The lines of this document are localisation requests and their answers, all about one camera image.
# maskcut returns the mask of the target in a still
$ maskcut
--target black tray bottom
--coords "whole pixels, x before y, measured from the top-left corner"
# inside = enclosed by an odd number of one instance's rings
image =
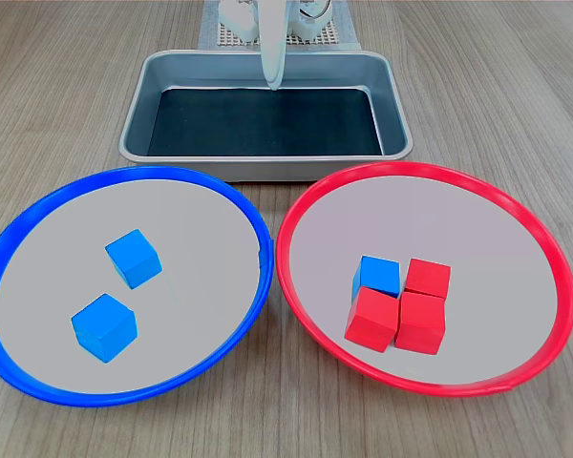
[[[148,156],[380,156],[356,89],[173,89],[161,95]]]

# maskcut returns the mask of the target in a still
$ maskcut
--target red cube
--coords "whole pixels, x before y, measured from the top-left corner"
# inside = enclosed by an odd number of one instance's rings
[[[444,304],[445,301],[436,296],[404,292],[394,346],[436,355],[446,332]]]
[[[382,353],[393,341],[399,323],[399,300],[361,286],[352,302],[346,339]]]
[[[446,299],[451,270],[449,265],[427,260],[410,260],[405,291]]]

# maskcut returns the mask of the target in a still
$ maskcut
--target plate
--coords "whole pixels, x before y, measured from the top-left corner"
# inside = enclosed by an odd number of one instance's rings
[[[105,246],[138,229],[163,271],[130,289]],[[38,399],[113,406],[199,376],[267,299],[273,242],[250,201],[213,177],[128,167],[40,199],[0,236],[0,376]],[[134,310],[138,337],[105,364],[71,317],[102,294]]]
[[[362,256],[452,267],[437,355],[344,338]],[[498,188],[424,163],[374,163],[318,181],[295,202],[277,240],[286,299],[312,337],[350,367],[436,396],[512,389],[561,353],[573,328],[573,275],[555,239]]]

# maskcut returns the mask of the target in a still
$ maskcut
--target blue rim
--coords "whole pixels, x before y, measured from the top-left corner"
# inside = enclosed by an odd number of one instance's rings
[[[0,235],[0,281],[21,242],[52,211],[74,198],[97,189],[141,179],[172,179],[204,186],[231,200],[246,215],[259,239],[261,275],[257,294],[240,326],[214,353],[181,375],[157,385],[116,394],[77,393],[43,384],[23,371],[11,359],[0,342],[0,377],[10,385],[37,399],[63,406],[103,407],[141,401],[169,391],[201,375],[240,342],[261,314],[273,280],[275,261],[273,240],[261,214],[244,195],[230,185],[206,174],[180,167],[134,166],[109,170],[79,179],[38,200]]]

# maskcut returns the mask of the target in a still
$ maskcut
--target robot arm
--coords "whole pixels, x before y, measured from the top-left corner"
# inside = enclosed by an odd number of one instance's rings
[[[261,64],[269,89],[276,91],[285,72],[288,23],[299,14],[299,1],[257,0]]]
[[[252,10],[239,0],[222,0],[219,6],[222,23],[244,42],[259,37],[264,77],[272,91],[283,80],[287,35],[311,41],[332,17],[331,0],[315,0],[311,5],[316,12],[300,0],[253,0]]]

